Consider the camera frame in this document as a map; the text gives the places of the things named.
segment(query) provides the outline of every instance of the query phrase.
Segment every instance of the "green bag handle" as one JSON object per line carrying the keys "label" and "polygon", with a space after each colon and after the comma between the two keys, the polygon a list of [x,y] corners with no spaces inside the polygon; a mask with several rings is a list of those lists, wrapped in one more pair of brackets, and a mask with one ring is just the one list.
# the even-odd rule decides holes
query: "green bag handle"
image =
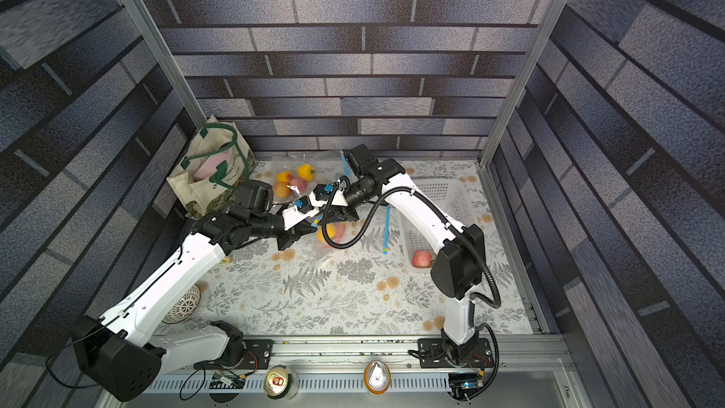
{"label": "green bag handle", "polygon": [[[242,174],[242,177],[243,177],[242,180],[249,179],[249,161],[247,161],[247,157],[244,155],[244,153],[242,153],[241,149],[239,148],[239,144],[236,142],[237,141],[236,130],[233,127],[231,127],[231,125],[224,124],[224,123],[205,123],[204,126],[202,126],[202,129],[199,130],[199,135],[202,136],[202,139],[207,136],[207,130],[209,128],[218,128],[220,130],[231,131],[231,133],[232,133],[231,142],[222,145],[217,150],[207,151],[205,153],[200,153],[195,156],[185,156],[184,159],[182,159],[181,162],[179,163],[179,165],[181,165],[181,168],[186,170],[186,168],[188,167],[188,165],[190,164],[190,161],[192,159],[205,158],[207,156],[212,156],[217,153],[223,153],[232,147],[236,147],[237,153],[239,153],[239,155],[241,156],[241,160],[244,162],[244,173]],[[211,177],[209,177],[209,181],[211,181],[212,183],[216,183],[217,185],[227,187],[229,189],[238,189],[237,186],[231,186],[222,181],[222,179],[226,176],[226,171],[227,171],[227,162],[224,161],[217,166],[217,173],[215,173]]]}

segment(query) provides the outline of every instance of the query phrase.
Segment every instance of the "canvas tote bag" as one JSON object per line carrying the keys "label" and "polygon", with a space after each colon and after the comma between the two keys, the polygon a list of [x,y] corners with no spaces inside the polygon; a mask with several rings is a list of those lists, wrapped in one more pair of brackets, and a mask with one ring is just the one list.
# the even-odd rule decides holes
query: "canvas tote bag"
{"label": "canvas tote bag", "polygon": [[[228,152],[209,177],[194,181],[197,170],[217,153]],[[220,123],[214,116],[204,124],[189,144],[186,156],[166,179],[189,217],[201,219],[236,195],[236,186],[249,179],[254,162],[249,144],[234,123]]]}

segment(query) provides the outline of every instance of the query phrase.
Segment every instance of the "can lid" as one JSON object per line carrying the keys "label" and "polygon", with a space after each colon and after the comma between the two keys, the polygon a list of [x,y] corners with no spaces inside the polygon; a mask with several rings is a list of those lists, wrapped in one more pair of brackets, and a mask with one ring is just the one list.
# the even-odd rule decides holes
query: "can lid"
{"label": "can lid", "polygon": [[372,361],[365,369],[363,380],[368,391],[383,394],[390,386],[390,369],[382,361]]}
{"label": "can lid", "polygon": [[265,377],[265,392],[271,397],[280,396],[289,384],[289,374],[284,367],[272,367]]}

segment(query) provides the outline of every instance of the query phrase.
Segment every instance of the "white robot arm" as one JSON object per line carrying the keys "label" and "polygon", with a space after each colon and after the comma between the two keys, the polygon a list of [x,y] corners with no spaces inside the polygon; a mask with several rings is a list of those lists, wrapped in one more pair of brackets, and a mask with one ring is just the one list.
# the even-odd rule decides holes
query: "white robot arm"
{"label": "white robot arm", "polygon": [[[178,335],[156,337],[153,331],[206,271],[251,237],[277,238],[278,248],[284,250],[300,236],[316,232],[305,219],[322,212],[321,230],[328,244],[338,249],[353,246],[366,225],[351,242],[339,244],[327,236],[325,223],[358,220],[355,208],[373,197],[378,200],[366,224],[385,200],[421,231],[437,254],[430,275],[447,296],[443,349],[451,363],[467,362],[478,340],[472,294],[500,306],[485,263],[482,231],[441,212],[394,160],[380,162],[364,145],[345,152],[345,157],[358,176],[355,184],[342,177],[333,185],[318,185],[310,195],[274,214],[269,213],[271,186],[257,181],[242,184],[228,211],[209,213],[196,222],[179,249],[130,295],[99,320],[78,319],[71,336],[81,371],[124,402],[139,395],[155,377],[180,367],[197,362],[235,366],[244,356],[243,335],[225,322]],[[493,300],[477,292],[482,275]]]}

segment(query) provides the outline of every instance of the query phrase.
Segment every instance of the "brick pattern wall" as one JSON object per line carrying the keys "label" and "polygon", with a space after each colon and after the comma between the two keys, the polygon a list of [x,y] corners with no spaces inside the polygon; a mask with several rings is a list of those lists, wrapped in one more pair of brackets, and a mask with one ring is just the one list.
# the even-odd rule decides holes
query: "brick pattern wall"
{"label": "brick pattern wall", "polygon": [[194,125],[117,0],[0,0],[0,405],[93,406],[68,342],[170,254]]}
{"label": "brick pattern wall", "polygon": [[595,406],[725,404],[725,0],[569,0],[491,166]]}
{"label": "brick pattern wall", "polygon": [[260,158],[478,157],[549,0],[144,0]]}

